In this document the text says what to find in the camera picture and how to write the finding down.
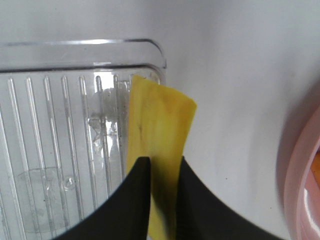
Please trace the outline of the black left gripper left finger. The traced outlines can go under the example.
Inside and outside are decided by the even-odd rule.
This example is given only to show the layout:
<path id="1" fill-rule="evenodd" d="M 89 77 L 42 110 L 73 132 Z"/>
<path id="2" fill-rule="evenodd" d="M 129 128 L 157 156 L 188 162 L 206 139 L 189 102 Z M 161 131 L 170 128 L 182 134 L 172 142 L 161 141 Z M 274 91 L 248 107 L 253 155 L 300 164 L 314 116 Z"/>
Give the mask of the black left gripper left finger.
<path id="1" fill-rule="evenodd" d="M 151 161 L 139 157 L 116 191 L 57 240 L 146 240 L 151 205 Z"/>

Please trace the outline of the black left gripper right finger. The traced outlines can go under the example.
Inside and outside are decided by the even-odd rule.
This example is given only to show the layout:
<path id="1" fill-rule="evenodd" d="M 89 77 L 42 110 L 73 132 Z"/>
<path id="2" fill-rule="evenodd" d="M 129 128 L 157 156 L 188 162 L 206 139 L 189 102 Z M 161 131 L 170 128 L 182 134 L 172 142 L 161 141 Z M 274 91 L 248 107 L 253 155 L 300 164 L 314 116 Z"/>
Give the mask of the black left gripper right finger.
<path id="1" fill-rule="evenodd" d="M 218 199 L 182 158 L 176 200 L 177 240 L 278 240 Z"/>

